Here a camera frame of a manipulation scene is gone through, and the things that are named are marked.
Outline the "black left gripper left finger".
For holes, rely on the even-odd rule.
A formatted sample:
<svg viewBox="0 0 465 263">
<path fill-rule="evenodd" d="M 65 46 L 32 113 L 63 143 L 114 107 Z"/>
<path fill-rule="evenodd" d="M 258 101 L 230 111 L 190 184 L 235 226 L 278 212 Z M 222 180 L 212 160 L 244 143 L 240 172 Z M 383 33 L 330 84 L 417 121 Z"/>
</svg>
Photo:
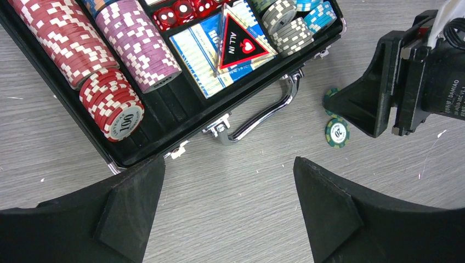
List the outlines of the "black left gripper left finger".
<svg viewBox="0 0 465 263">
<path fill-rule="evenodd" d="M 35 208 L 1 211 L 1 262 L 142 262 L 165 177 L 150 157 Z"/>
</svg>

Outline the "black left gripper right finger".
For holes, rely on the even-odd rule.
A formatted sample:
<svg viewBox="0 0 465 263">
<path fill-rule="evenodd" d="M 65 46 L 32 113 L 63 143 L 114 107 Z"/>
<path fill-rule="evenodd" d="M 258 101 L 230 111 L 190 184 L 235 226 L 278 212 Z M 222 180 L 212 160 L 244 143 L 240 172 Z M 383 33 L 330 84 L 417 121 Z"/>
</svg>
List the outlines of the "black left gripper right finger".
<svg viewBox="0 0 465 263">
<path fill-rule="evenodd" d="M 293 174 L 315 262 L 464 262 L 464 209 L 387 196 L 302 157 Z"/>
</svg>

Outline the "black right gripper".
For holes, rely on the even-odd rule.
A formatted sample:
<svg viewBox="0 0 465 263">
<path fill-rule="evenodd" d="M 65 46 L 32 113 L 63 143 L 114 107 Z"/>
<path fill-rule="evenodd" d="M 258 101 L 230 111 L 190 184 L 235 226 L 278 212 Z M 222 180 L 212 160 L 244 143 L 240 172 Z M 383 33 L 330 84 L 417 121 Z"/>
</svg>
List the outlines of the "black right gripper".
<svg viewBox="0 0 465 263">
<path fill-rule="evenodd" d="M 434 25 L 439 19 L 439 11 L 424 11 L 410 29 L 381 37 L 364 74 L 331 97 L 344 108 L 330 101 L 326 108 L 372 138 L 387 129 L 392 105 L 398 136 L 414 133 L 430 115 L 464 120 L 464 18 Z"/>
</svg>

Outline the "green 20 chip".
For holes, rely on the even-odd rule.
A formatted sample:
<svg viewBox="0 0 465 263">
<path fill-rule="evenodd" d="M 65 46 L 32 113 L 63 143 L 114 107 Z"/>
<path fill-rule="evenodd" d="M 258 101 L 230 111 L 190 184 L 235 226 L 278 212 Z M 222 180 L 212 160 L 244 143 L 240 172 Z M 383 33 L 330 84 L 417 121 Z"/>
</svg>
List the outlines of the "green 20 chip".
<svg viewBox="0 0 465 263">
<path fill-rule="evenodd" d="M 345 120 L 332 118 L 325 127 L 326 142 L 333 148 L 344 147 L 350 139 L 350 129 Z"/>
<path fill-rule="evenodd" d="M 339 89 L 338 88 L 331 88 L 329 89 L 324 97 L 323 97 L 323 106 L 325 108 L 325 112 L 331 117 L 331 118 L 337 118 L 337 119 L 344 119 L 343 116 L 341 116 L 340 114 L 338 113 L 334 113 L 330 110 L 328 110 L 326 108 L 326 104 L 328 101 L 330 101 L 330 105 L 332 106 L 332 108 L 337 108 L 339 111 L 341 111 L 341 109 L 344 108 L 344 103 L 340 100 L 333 100 L 331 99 L 331 97 L 333 97 L 335 94 L 337 94 L 339 92 Z"/>
</svg>

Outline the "black poker set case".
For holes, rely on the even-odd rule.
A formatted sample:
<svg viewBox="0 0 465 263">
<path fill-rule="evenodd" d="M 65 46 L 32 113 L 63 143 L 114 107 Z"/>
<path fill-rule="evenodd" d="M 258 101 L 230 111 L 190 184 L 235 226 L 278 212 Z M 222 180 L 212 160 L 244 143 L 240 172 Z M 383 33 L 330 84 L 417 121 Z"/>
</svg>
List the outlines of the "black poker set case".
<svg viewBox="0 0 465 263">
<path fill-rule="evenodd" d="M 299 81 L 305 62 L 339 40 L 346 31 L 347 24 L 339 4 L 332 1 L 331 5 L 337 20 L 318 33 L 314 43 L 286 58 L 278 56 L 211 99 L 201 95 L 186 71 L 156 91 L 139 94 L 145 107 L 144 118 L 135 133 L 121 142 L 110 142 L 103 136 L 80 102 L 78 92 L 69 87 L 39 41 L 6 1 L 1 3 L 1 25 L 102 158 L 119 172 L 148 157 L 172 152 L 183 141 L 276 81 Z"/>
</svg>

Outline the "purple white chip roll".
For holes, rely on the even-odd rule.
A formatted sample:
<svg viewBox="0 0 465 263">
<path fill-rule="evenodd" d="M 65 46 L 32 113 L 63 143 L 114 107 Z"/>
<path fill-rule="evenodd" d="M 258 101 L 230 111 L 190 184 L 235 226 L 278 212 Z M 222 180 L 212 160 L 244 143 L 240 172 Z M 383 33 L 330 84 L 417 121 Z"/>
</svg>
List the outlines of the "purple white chip roll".
<svg viewBox="0 0 465 263">
<path fill-rule="evenodd" d="M 182 70 L 138 1 L 114 1 L 95 18 L 142 93 L 152 92 Z"/>
</svg>

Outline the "red white chip roll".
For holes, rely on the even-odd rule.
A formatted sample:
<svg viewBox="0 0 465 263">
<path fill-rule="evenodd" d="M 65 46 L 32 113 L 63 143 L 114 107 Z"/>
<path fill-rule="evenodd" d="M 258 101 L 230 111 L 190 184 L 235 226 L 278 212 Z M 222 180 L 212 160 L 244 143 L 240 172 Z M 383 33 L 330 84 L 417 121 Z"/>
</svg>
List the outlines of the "red white chip roll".
<svg viewBox="0 0 465 263">
<path fill-rule="evenodd" d="M 119 68 L 109 47 L 76 1 L 9 1 L 73 87 L 104 68 Z"/>
</svg>

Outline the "red 100 chip stack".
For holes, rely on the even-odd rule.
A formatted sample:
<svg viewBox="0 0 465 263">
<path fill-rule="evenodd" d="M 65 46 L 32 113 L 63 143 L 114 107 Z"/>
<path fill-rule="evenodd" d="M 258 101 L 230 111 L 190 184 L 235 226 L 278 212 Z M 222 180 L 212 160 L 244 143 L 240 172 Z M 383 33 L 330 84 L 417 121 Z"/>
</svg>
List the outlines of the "red 100 chip stack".
<svg viewBox="0 0 465 263">
<path fill-rule="evenodd" d="M 79 99 L 104 136 L 112 142 L 129 137 L 145 113 L 129 81 L 116 68 L 103 68 L 92 73 L 83 83 Z"/>
</svg>

